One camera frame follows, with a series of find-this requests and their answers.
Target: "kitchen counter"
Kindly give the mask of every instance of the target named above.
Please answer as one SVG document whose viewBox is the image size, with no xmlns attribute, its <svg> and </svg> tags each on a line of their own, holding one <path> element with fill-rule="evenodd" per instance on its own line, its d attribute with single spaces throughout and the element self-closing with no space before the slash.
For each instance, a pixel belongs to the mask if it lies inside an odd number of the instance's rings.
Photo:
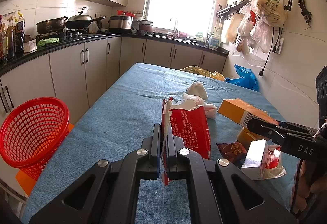
<svg viewBox="0 0 327 224">
<path fill-rule="evenodd" d="M 0 76 L 4 75 L 5 73 L 9 72 L 10 70 L 14 69 L 15 67 L 28 62 L 30 60 L 33 60 L 34 58 L 40 57 L 42 55 L 48 54 L 50 52 L 60 50 L 62 48 L 70 47 L 73 45 L 94 41 L 94 40 L 100 40 L 100 39 L 106 39 L 110 37 L 133 37 L 133 38 L 142 38 L 142 39 L 148 39 L 148 40 L 155 40 L 155 41 L 161 41 L 161 42 L 167 42 L 167 43 L 173 43 L 176 45 L 183 45 L 188 46 L 200 50 L 205 50 L 210 53 L 214 53 L 220 56 L 227 57 L 229 51 L 224 48 L 218 48 L 218 50 L 212 50 L 203 46 L 200 46 L 199 44 L 185 42 L 182 40 L 175 40 L 171 38 L 163 38 L 163 37 L 157 37 L 154 35 L 136 35 L 136 34 L 89 34 L 85 35 L 83 37 L 75 37 L 71 39 L 66 39 L 65 41 L 58 41 L 56 43 L 46 44 L 43 47 L 37 48 L 37 50 L 34 50 L 29 53 L 24 53 L 21 56 L 15 57 L 11 61 L 4 62 L 0 64 Z"/>
</svg>

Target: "rice cooker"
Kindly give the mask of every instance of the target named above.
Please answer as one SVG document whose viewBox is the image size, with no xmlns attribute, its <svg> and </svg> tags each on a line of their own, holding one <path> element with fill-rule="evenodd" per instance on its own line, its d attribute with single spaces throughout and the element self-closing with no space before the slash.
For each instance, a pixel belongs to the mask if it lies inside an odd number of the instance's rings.
<svg viewBox="0 0 327 224">
<path fill-rule="evenodd" d="M 131 32 L 133 17 L 122 15 L 114 15 L 109 19 L 110 33 L 129 33 Z"/>
</svg>

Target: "black cable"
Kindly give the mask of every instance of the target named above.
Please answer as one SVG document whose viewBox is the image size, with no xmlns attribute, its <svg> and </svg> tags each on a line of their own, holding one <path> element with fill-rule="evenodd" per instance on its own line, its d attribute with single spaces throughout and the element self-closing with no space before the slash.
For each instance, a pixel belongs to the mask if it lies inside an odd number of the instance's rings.
<svg viewBox="0 0 327 224">
<path fill-rule="evenodd" d="M 291 210 L 290 213 L 293 213 L 293 209 L 294 209 L 294 205 L 295 205 L 295 199 L 296 199 L 296 195 L 298 193 L 298 185 L 299 185 L 299 178 L 300 178 L 300 171 L 301 171 L 301 167 L 302 167 L 302 162 L 303 160 L 300 160 L 299 166 L 298 166 L 298 170 L 296 172 L 296 179 L 295 179 L 295 185 L 294 185 L 294 193 L 293 193 L 293 200 L 292 200 L 292 205 L 291 205 Z"/>
<path fill-rule="evenodd" d="M 266 62 L 265 62 L 265 64 L 264 64 L 264 68 L 259 72 L 259 76 L 263 76 L 263 75 L 264 75 L 264 69 L 265 69 L 265 66 L 266 66 L 266 64 L 267 64 L 267 61 L 268 61 L 268 58 L 269 58 L 270 52 L 271 52 L 271 50 L 272 50 L 272 45 L 273 45 L 273 43 L 274 43 L 274 30 L 275 30 L 275 28 L 273 27 L 273 28 L 272 28 L 271 47 L 270 47 L 270 50 L 269 50 L 269 53 L 268 53 L 268 57 L 267 57 L 267 59 L 266 59 Z"/>
<path fill-rule="evenodd" d="M 281 35 L 281 28 L 279 28 L 279 31 L 278 31 L 278 37 L 277 37 L 277 41 L 272 49 L 272 52 L 273 53 L 276 53 L 276 47 L 277 47 L 277 44 L 278 44 L 278 41 L 279 41 L 279 36 Z"/>
</svg>

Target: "silver screw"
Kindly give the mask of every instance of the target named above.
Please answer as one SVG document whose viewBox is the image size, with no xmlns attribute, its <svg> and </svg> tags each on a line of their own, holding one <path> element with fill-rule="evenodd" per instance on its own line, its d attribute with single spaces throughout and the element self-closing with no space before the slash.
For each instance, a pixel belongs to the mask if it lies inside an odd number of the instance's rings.
<svg viewBox="0 0 327 224">
<path fill-rule="evenodd" d="M 136 153 L 137 153 L 138 155 L 146 155 L 146 154 L 148 153 L 148 151 L 147 151 L 146 149 L 141 148 L 141 149 L 138 149 L 138 150 L 136 151 Z"/>
<path fill-rule="evenodd" d="M 106 167 L 109 164 L 108 160 L 99 160 L 98 166 L 99 167 Z"/>
<path fill-rule="evenodd" d="M 220 160 L 218 160 L 218 164 L 220 166 L 226 167 L 226 166 L 228 166 L 229 161 L 227 159 L 220 159 Z"/>
<path fill-rule="evenodd" d="M 190 153 L 190 150 L 189 150 L 188 148 L 181 148 L 181 149 L 179 150 L 179 153 L 180 153 L 181 155 L 188 155 L 188 154 Z"/>
</svg>

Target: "red plastic basket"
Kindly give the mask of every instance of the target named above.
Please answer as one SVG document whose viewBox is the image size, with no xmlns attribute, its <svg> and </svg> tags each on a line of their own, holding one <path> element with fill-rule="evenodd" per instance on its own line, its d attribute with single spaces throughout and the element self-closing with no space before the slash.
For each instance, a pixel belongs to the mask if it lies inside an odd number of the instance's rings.
<svg viewBox="0 0 327 224">
<path fill-rule="evenodd" d="M 14 109 L 0 129 L 4 161 L 37 180 L 68 134 L 69 111 L 59 99 L 32 99 Z"/>
</svg>

